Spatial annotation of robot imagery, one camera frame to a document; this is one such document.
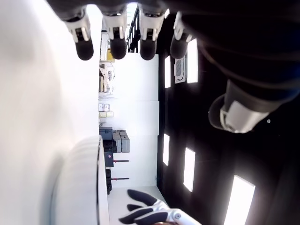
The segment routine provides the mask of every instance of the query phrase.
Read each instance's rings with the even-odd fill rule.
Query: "black ceiling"
[[[202,225],[223,225],[233,176],[256,185],[246,225],[300,224],[300,97],[281,106],[254,131],[231,134],[208,121],[212,101],[224,94],[226,77],[199,52],[198,83],[164,88],[164,60],[169,55],[175,15],[160,32],[157,186],[172,208]],[[170,136],[169,166],[162,161],[163,135]],[[183,186],[185,148],[196,152],[194,190]]]

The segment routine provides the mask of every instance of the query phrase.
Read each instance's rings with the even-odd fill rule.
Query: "cardboard box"
[[[99,112],[99,118],[106,118],[107,113],[106,112]]]
[[[107,112],[106,115],[107,117],[113,117],[113,112]]]
[[[103,112],[104,111],[104,104],[99,103],[98,109],[99,109],[99,112]]]
[[[109,112],[109,104],[104,104],[104,112]]]

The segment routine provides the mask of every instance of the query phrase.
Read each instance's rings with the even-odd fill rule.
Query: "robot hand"
[[[128,204],[127,208],[130,213],[119,218],[123,224],[153,225],[165,222],[179,225],[201,225],[185,212],[179,209],[170,209],[163,201],[149,194],[130,189],[127,193],[132,199],[146,204],[147,207]]]

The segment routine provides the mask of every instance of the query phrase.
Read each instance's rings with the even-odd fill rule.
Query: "robotic finger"
[[[165,9],[139,4],[141,46],[140,53],[144,60],[151,60],[156,52],[158,34],[164,21]]]
[[[86,6],[77,7],[65,13],[60,19],[66,24],[76,45],[77,55],[82,60],[89,60],[94,54],[90,36],[90,20]]]
[[[170,54],[175,59],[181,59],[187,53],[188,43],[193,39],[181,20],[181,12],[177,12],[174,23],[174,35],[171,42]]]
[[[98,6],[103,14],[103,20],[107,27],[108,36],[111,40],[111,51],[114,58],[120,60],[126,55],[126,21],[127,5],[113,7]]]

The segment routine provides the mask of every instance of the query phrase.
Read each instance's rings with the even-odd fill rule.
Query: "white surface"
[[[113,63],[115,71],[114,99],[100,100],[110,104],[113,118],[101,118],[105,127],[125,129],[130,139],[129,153],[115,153],[112,190],[117,187],[156,185],[159,101],[158,56],[145,61],[139,54],[128,53]]]
[[[107,186],[106,186],[106,172],[103,140],[101,138],[99,148],[99,162],[98,162],[98,212],[100,225],[109,225],[109,208],[107,199]]]
[[[81,61],[71,34],[45,1],[2,3],[0,224],[49,224],[52,187],[65,154],[98,134],[102,16],[95,7],[88,13],[95,53]]]
[[[165,19],[168,17],[169,14],[170,14],[170,10],[167,9],[166,12],[165,12]]]
[[[196,38],[187,45],[187,82],[198,82],[198,45]]]
[[[158,101],[158,55],[143,60],[140,54],[127,53],[113,63],[117,99]]]
[[[170,56],[165,58],[165,88],[170,88],[171,86],[171,62]]]
[[[255,185],[235,175],[224,225],[244,225],[251,206]]]
[[[195,152],[186,148],[184,159],[184,177],[183,184],[190,192],[193,192],[195,170]]]
[[[169,165],[169,135],[164,134],[164,152],[163,152],[163,162],[167,166]]]
[[[112,167],[112,177],[129,177],[129,180],[112,180],[114,188],[156,185],[158,138],[154,135],[130,136],[130,153],[114,153],[118,162]]]
[[[130,189],[146,192],[157,199],[165,202],[163,196],[161,195],[158,187],[148,186],[148,187],[130,187]],[[127,204],[137,204],[145,206],[143,203],[132,200],[127,195],[127,188],[114,188],[108,195],[108,207],[109,207],[109,217],[111,225],[121,225],[122,223],[118,218],[129,213],[127,210]]]
[[[109,225],[104,150],[101,145],[99,174],[97,157],[99,136],[79,142],[65,160],[53,194],[52,221],[55,225]],[[99,212],[96,208],[98,181]]]
[[[105,127],[114,130],[125,129],[132,135],[158,135],[159,102],[158,101],[131,101],[131,100],[101,100],[101,103],[110,104],[113,118],[100,119]]]

